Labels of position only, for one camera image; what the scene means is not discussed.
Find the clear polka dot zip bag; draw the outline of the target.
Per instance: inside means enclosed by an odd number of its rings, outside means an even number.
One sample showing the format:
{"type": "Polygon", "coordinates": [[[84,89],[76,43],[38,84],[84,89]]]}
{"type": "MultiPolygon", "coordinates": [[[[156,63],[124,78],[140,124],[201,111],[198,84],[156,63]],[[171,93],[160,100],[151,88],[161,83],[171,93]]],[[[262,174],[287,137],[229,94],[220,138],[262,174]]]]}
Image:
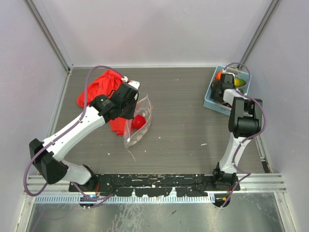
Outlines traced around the clear polka dot zip bag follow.
{"type": "Polygon", "coordinates": [[[123,139],[126,149],[139,142],[148,131],[153,117],[152,109],[148,95],[137,102],[134,118],[125,121],[123,139]]]}

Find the red pepper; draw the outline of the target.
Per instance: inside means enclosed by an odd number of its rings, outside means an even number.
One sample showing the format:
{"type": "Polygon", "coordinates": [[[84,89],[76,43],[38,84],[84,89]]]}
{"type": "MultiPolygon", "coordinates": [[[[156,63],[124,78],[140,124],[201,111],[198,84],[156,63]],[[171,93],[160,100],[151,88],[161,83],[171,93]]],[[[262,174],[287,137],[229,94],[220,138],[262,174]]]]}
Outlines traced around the red pepper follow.
{"type": "Polygon", "coordinates": [[[135,118],[132,120],[131,126],[133,129],[139,130],[141,129],[146,123],[146,119],[142,115],[136,115],[135,118]]]}

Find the red tomato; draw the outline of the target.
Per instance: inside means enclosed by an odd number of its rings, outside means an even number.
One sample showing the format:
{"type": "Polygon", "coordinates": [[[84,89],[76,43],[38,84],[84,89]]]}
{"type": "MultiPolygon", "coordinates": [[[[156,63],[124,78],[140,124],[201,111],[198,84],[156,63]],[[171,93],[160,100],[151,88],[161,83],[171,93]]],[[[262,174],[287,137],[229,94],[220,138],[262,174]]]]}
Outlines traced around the red tomato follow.
{"type": "Polygon", "coordinates": [[[228,104],[227,102],[223,104],[223,106],[229,107],[231,108],[232,106],[230,104],[228,104]]]}

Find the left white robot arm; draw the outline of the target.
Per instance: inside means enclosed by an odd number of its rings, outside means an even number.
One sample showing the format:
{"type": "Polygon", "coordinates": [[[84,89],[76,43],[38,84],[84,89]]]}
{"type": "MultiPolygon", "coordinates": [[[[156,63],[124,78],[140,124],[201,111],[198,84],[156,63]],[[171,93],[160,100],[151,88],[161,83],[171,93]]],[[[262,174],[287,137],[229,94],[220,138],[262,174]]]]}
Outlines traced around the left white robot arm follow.
{"type": "Polygon", "coordinates": [[[98,178],[86,165],[64,160],[67,153],[89,133],[116,118],[132,119],[139,96],[140,83],[122,83],[110,96],[95,97],[80,116],[56,134],[29,143],[32,164],[47,184],[60,180],[75,182],[85,191],[95,189],[98,178]]]}

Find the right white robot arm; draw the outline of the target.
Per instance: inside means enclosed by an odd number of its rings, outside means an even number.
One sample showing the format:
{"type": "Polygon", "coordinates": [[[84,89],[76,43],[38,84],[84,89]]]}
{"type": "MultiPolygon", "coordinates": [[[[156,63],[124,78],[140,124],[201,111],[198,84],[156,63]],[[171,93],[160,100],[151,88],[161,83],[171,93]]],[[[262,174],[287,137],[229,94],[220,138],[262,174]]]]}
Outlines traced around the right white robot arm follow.
{"type": "Polygon", "coordinates": [[[221,72],[212,83],[211,98],[228,103],[230,138],[223,157],[212,172],[211,183],[216,190],[234,186],[238,164],[249,142],[262,130],[263,101],[243,94],[235,85],[235,76],[221,72]]]}

